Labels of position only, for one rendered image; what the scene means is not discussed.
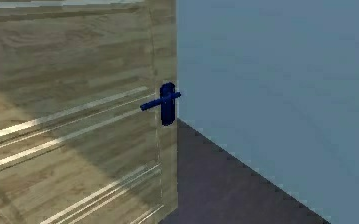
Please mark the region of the light wooden room door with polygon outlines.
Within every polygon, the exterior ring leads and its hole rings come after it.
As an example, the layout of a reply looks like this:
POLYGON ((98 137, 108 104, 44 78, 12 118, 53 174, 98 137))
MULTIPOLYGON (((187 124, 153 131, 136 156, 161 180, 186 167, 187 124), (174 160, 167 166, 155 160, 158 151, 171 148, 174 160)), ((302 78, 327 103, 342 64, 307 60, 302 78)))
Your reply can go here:
POLYGON ((0 224, 177 208, 176 2, 0 0, 0 224))

